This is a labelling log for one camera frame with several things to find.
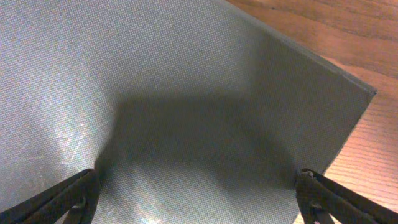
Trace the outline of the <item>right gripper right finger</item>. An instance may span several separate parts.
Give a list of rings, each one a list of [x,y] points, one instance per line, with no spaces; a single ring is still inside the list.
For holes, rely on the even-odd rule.
[[[330,180],[311,169],[301,170],[295,179],[298,207],[305,224],[390,224],[397,213]]]

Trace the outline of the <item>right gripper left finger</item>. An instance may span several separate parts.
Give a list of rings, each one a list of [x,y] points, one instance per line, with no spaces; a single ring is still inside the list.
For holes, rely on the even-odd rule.
[[[34,197],[1,212],[1,223],[90,224],[100,196],[100,179],[85,169]]]

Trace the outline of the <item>dark green box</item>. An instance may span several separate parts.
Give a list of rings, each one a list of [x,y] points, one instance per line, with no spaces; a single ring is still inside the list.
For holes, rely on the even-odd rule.
[[[2,1],[1,209],[99,163],[94,223],[292,223],[375,94],[226,1]]]

